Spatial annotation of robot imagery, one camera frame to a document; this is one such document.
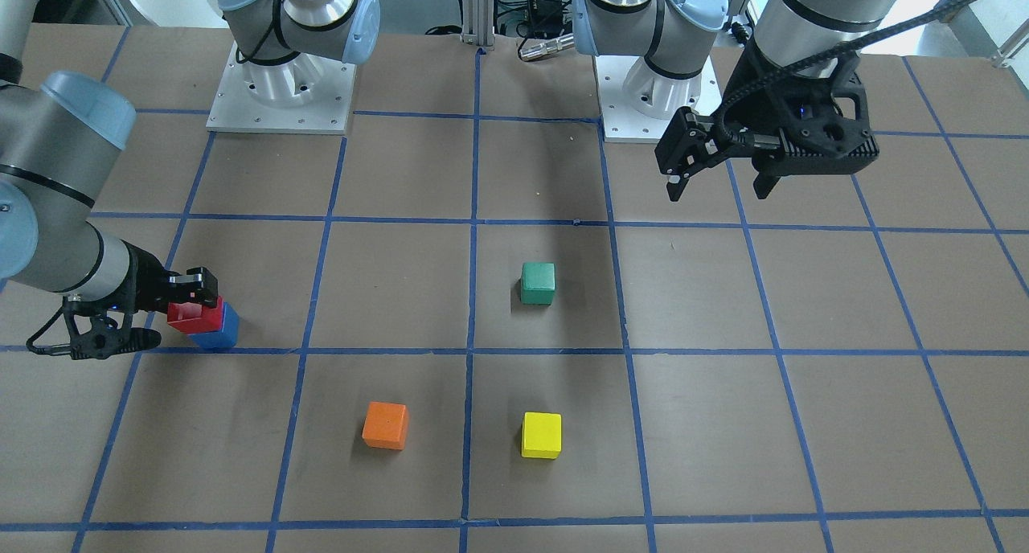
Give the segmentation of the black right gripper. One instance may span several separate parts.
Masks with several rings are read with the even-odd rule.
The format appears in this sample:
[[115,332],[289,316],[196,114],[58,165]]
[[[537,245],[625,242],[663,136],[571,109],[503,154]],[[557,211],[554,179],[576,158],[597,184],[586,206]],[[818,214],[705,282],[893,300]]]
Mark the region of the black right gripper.
[[219,282],[209,268],[196,267],[183,274],[173,273],[162,267],[154,254],[132,243],[126,243],[125,247],[129,253],[126,310],[166,313],[170,303],[196,303],[212,309],[217,306]]

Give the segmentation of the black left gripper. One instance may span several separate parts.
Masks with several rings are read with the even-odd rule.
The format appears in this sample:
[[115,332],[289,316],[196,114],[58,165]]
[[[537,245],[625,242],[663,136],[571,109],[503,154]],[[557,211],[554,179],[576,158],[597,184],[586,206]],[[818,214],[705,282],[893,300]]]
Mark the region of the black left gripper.
[[[831,48],[827,77],[809,77],[786,71],[749,43],[732,71],[725,94],[753,83],[757,89],[743,96],[725,113],[725,124],[737,124],[758,134],[784,134],[811,153],[852,153],[870,139],[865,89],[855,78],[859,56]],[[724,144],[715,135],[712,117],[691,107],[677,109],[655,146],[658,171],[666,176],[669,200],[678,202],[691,176],[728,160]],[[782,175],[757,172],[752,187],[760,200],[768,198]]]

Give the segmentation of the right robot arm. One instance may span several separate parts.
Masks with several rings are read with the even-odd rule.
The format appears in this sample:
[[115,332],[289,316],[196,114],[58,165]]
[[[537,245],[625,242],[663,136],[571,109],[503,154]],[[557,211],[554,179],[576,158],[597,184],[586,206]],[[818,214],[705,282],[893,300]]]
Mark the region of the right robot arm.
[[[22,84],[37,0],[2,0],[2,277],[59,293],[74,315],[218,305],[213,273],[179,274],[88,222],[137,120],[119,92],[76,71]],[[290,71],[301,61],[360,65],[375,50],[379,0],[216,0],[236,66]]]

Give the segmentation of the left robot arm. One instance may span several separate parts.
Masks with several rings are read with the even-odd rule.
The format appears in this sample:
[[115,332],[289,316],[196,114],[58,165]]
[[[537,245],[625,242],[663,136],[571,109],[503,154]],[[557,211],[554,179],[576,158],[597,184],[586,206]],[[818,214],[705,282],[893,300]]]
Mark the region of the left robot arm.
[[[655,161],[670,200],[731,158],[749,158],[761,199],[785,177],[853,175],[878,160],[859,40],[894,3],[769,0],[717,109],[664,109]],[[571,0],[577,51],[635,56],[663,83],[699,77],[730,14],[730,0]]]

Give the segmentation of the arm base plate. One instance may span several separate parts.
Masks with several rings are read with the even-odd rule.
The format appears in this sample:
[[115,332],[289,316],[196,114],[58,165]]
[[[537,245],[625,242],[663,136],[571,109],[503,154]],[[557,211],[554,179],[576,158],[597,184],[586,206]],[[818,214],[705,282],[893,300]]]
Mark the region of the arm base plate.
[[691,107],[710,116],[723,93],[712,59],[687,80],[659,76],[640,56],[602,55],[595,59],[604,138],[615,143],[655,143],[676,110]]
[[230,48],[206,127],[235,134],[346,135],[358,66],[301,54],[278,66],[240,63]]

